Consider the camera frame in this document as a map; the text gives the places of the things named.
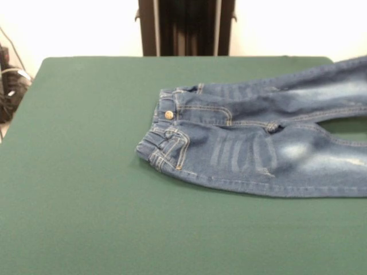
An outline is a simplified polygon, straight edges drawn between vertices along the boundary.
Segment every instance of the waistband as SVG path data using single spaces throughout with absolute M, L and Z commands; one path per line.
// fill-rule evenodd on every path
M 154 110 L 151 128 L 136 147 L 136 153 L 142 159 L 149 161 L 154 151 L 162 149 L 164 147 L 164 141 L 169 138 L 171 133 L 177 131 L 172 126 L 175 125 L 177 119 L 177 109 L 174 97 L 178 92 L 182 91 L 176 89 L 161 90 L 159 102 Z

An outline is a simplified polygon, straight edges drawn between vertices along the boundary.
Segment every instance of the jeans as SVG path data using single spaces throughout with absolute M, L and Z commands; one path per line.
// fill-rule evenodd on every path
M 367 57 L 239 84 L 163 89 L 138 155 L 200 186 L 272 197 L 367 196 L 367 142 L 320 121 L 367 115 Z

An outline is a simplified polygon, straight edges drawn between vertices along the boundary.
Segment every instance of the black cable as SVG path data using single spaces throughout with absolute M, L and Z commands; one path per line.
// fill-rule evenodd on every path
M 23 69 L 23 70 L 25 70 L 24 64 L 23 64 L 23 62 L 22 62 L 21 58 L 19 57 L 19 54 L 18 54 L 17 50 L 15 49 L 15 46 L 14 46 L 14 44 L 13 44 L 12 40 L 10 40 L 10 38 L 6 35 L 6 33 L 4 32 L 4 30 L 3 30 L 1 27 L 0 27 L 0 32 L 2 32 L 2 34 L 5 36 L 5 38 L 6 38 L 6 39 L 9 41 L 9 43 L 11 44 L 11 47 L 13 48 L 14 53 L 15 53 L 15 55 L 17 56 L 17 58 L 18 58 L 18 60 L 19 60 L 19 62 L 20 62 L 20 64 L 21 64 L 21 66 L 22 66 L 22 69 Z

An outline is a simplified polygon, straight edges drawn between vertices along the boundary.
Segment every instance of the green tabletop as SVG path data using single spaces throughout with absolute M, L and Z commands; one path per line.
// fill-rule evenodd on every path
M 313 57 L 49 58 L 0 145 L 0 274 L 367 274 L 367 199 L 197 187 L 134 149 L 161 88 L 328 64 Z M 332 121 L 367 140 L 363 120 Z

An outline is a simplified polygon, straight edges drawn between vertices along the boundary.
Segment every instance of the metal button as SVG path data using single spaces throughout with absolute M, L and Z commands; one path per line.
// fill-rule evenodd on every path
M 172 119 L 173 118 L 173 112 L 172 111 L 165 112 L 165 118 Z

